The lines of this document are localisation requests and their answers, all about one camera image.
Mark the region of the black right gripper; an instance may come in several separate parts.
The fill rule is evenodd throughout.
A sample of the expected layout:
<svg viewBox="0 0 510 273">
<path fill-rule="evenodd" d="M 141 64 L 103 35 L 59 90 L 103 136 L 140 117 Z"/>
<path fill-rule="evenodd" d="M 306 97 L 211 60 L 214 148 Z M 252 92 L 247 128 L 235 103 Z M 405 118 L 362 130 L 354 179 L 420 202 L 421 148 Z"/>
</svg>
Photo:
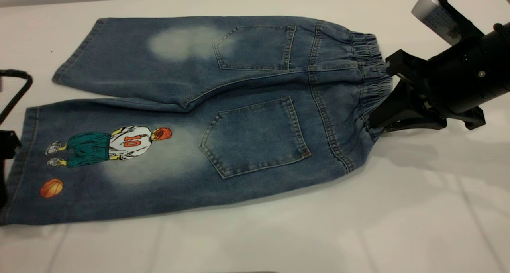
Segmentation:
<svg viewBox="0 0 510 273">
<path fill-rule="evenodd" d="M 486 124 L 479 104 L 479 71 L 486 71 L 480 42 L 468 37 L 433 56 L 421 59 L 397 50 L 386 59 L 386 73 L 401 80 L 376 79 L 366 86 L 366 126 L 387 133 L 415 128 L 441 130 L 447 120 L 464 122 L 469 130 Z"/>
</svg>

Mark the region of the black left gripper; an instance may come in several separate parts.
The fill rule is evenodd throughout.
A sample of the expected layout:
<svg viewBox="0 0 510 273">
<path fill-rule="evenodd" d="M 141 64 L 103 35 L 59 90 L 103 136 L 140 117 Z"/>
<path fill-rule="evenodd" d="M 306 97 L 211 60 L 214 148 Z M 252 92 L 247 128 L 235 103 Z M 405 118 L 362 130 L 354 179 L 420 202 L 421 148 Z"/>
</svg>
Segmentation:
<svg viewBox="0 0 510 273">
<path fill-rule="evenodd" d="M 0 209 L 5 206 L 8 200 L 5 184 L 5 160 L 13 159 L 20 146 L 20 140 L 14 131 L 0 130 Z"/>
</svg>

